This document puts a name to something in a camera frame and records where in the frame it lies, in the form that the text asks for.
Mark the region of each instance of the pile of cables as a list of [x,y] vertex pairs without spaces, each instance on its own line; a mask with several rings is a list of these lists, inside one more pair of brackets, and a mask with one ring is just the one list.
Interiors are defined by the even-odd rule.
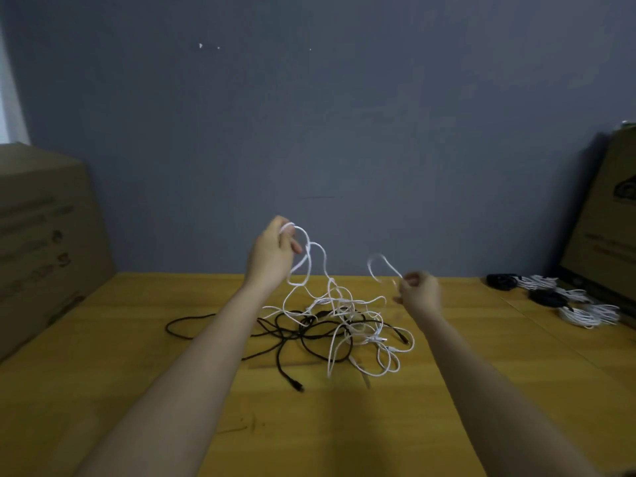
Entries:
[[[281,228],[283,232],[288,226],[293,226],[296,231],[302,233],[305,237],[305,254],[301,260],[295,264],[288,275],[287,283],[292,287],[289,294],[284,298],[281,307],[277,306],[264,306],[263,309],[274,310],[272,313],[258,318],[258,324],[263,329],[262,333],[251,335],[253,338],[264,337],[269,335],[271,337],[278,338],[278,341],[271,348],[264,350],[263,352],[255,353],[254,355],[247,356],[243,360],[248,360],[265,353],[276,350],[276,366],[281,375],[298,391],[303,391],[303,386],[291,378],[281,367],[280,355],[283,346],[291,340],[299,340],[304,348],[312,355],[325,360],[327,362],[327,376],[331,376],[331,372],[336,363],[349,361],[358,371],[368,375],[369,377],[381,377],[387,373],[396,373],[400,370],[401,364],[398,358],[399,353],[407,353],[415,347],[415,338],[413,334],[405,328],[398,328],[387,324],[379,310],[370,309],[370,304],[383,304],[387,303],[385,296],[378,296],[368,301],[363,299],[355,299],[352,293],[345,287],[338,285],[336,280],[329,276],[327,272],[327,252],[318,243],[311,241],[307,232],[293,223],[287,223]],[[312,248],[318,248],[322,252],[322,272],[327,277],[326,292],[320,296],[314,296],[306,287],[309,281],[309,276],[312,271]],[[400,278],[402,275],[398,272],[381,254],[374,254],[367,260],[367,268],[374,280],[380,282],[380,280],[373,274],[371,270],[371,264],[376,259],[384,260],[384,263]],[[306,274],[301,282],[292,282],[291,275],[299,270],[306,264]],[[304,288],[307,295],[312,298],[312,303],[305,310],[289,310],[286,308],[288,300],[299,289]],[[317,306],[327,306],[328,309],[317,311]],[[202,319],[212,315],[203,315],[195,317],[178,318],[169,322],[165,329],[166,331],[179,338],[190,340],[190,337],[179,335],[171,330],[171,326],[179,321],[188,319]],[[292,320],[297,329],[285,328],[279,322],[281,317],[286,317]],[[323,333],[308,333],[310,329],[318,326],[324,326],[328,328]],[[396,348],[389,344],[389,339],[383,336],[385,330],[394,333],[403,344],[408,345],[406,348]],[[330,338],[330,349],[327,356],[318,354],[313,350],[310,350],[307,342],[312,340],[319,340],[321,338]],[[345,345],[346,352],[344,356],[338,356],[340,354],[340,347]],[[363,368],[353,357],[352,352],[355,346],[362,345],[375,345],[376,347],[376,361],[381,370],[377,373],[372,373],[369,370]]]
[[[302,313],[302,311],[295,310],[293,311],[293,313],[300,314]],[[282,369],[282,366],[281,366],[281,352],[287,342],[290,342],[293,340],[299,340],[300,344],[303,345],[303,347],[305,348],[307,352],[311,353],[316,358],[319,358],[320,360],[326,361],[328,363],[332,361],[333,363],[342,363],[344,361],[347,361],[349,357],[351,356],[351,352],[354,348],[353,339],[345,338],[345,337],[351,337],[351,333],[349,329],[342,328],[338,330],[337,321],[326,319],[329,313],[330,312],[328,310],[324,310],[324,311],[317,312],[315,315],[305,316],[303,317],[302,320],[299,321],[297,329],[285,328],[281,325],[281,322],[279,321],[279,319],[284,316],[284,313],[278,313],[274,317],[273,323],[264,318],[258,318],[256,322],[263,329],[263,332],[255,333],[253,335],[250,335],[250,337],[258,338],[258,337],[265,337],[266,335],[269,335],[271,337],[277,338],[278,342],[274,344],[273,346],[271,346],[270,348],[267,348],[266,350],[263,350],[258,353],[254,353],[253,355],[248,355],[246,357],[243,357],[241,360],[242,361],[251,360],[252,358],[256,358],[260,355],[265,355],[266,353],[271,353],[273,351],[276,351],[276,368],[278,368],[279,373],[282,375],[283,378],[285,378],[285,380],[287,380],[290,383],[290,385],[295,390],[299,392],[303,392],[305,390],[303,388],[303,385],[300,384],[294,378],[291,378]],[[182,335],[180,333],[173,331],[171,329],[172,325],[180,321],[204,319],[211,316],[215,316],[215,313],[210,313],[208,315],[202,315],[202,316],[186,316],[183,318],[177,318],[176,320],[170,321],[165,326],[165,330],[173,337],[181,338],[182,340],[192,340],[194,337],[188,337],[186,335]],[[359,317],[356,320],[357,322],[360,322],[360,323],[362,322],[373,323],[374,321],[374,320],[368,320],[361,313],[359,313]],[[407,346],[411,346],[411,341],[398,328],[395,328],[388,323],[384,323],[384,325],[388,328],[391,328],[391,330],[396,334],[396,336],[402,341],[403,344]],[[329,328],[329,329],[326,331],[322,331],[320,333],[316,333],[315,328],[318,328],[321,326],[324,328]],[[332,338],[332,337],[342,338],[341,341],[346,342],[347,344],[346,352],[341,357],[338,357],[337,355],[335,355],[335,357],[330,360],[329,355],[325,356],[325,355],[321,355],[320,353],[316,353],[314,350],[310,348],[310,346],[307,345],[308,342],[313,342],[315,340],[320,340],[322,338]]]
[[[617,324],[621,317],[619,307],[613,304],[598,304],[583,289],[563,289],[557,286],[557,278],[539,275],[523,277],[511,273],[486,276],[486,284],[501,291],[513,288],[528,290],[528,297],[535,303],[558,308],[559,316],[571,324],[583,328],[596,328],[602,324]],[[573,308],[570,303],[582,303]]]

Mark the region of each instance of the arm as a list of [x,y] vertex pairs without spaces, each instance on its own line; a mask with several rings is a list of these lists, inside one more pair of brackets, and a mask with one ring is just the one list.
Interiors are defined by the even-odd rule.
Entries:
[[85,476],[195,476],[239,367],[256,314],[284,280],[293,227],[276,217],[252,248],[242,287],[80,465]]
[[492,365],[478,357],[441,316],[437,280],[404,277],[403,304],[426,336],[466,433],[489,477],[598,477],[548,418]]

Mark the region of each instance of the person's right arm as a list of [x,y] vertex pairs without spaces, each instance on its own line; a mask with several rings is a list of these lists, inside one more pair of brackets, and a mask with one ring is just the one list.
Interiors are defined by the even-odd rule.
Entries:
[[489,477],[599,477],[541,410],[477,356],[441,314],[438,281],[411,273],[395,300],[422,330],[459,417]]

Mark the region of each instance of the brown cardboard box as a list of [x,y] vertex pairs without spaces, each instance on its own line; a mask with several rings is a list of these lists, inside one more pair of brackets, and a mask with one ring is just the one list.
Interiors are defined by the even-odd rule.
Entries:
[[612,134],[560,266],[562,279],[635,311],[636,127]]
[[0,359],[113,274],[84,164],[0,145]]

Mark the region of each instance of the wooden table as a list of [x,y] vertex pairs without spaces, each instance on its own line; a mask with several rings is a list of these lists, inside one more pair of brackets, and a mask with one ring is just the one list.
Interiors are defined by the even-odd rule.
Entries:
[[[339,277],[355,297],[393,292],[385,281]],[[187,346],[167,335],[171,319],[215,312],[237,275],[119,274],[0,366],[2,475],[68,475],[126,408]],[[313,277],[319,292],[322,277]],[[522,290],[497,292],[478,279],[444,279],[446,316],[475,351],[541,406],[600,467],[636,464],[636,331],[561,321]],[[281,287],[270,303],[280,304]],[[306,296],[291,308],[303,308]],[[417,329],[394,303],[387,322]],[[195,335],[204,322],[185,322]],[[363,378],[326,364],[299,344],[282,363],[306,388],[278,374],[274,354],[241,364],[201,475],[483,475],[431,352],[420,333],[402,370]],[[245,354],[273,344],[250,340]],[[365,368],[373,349],[357,348]]]

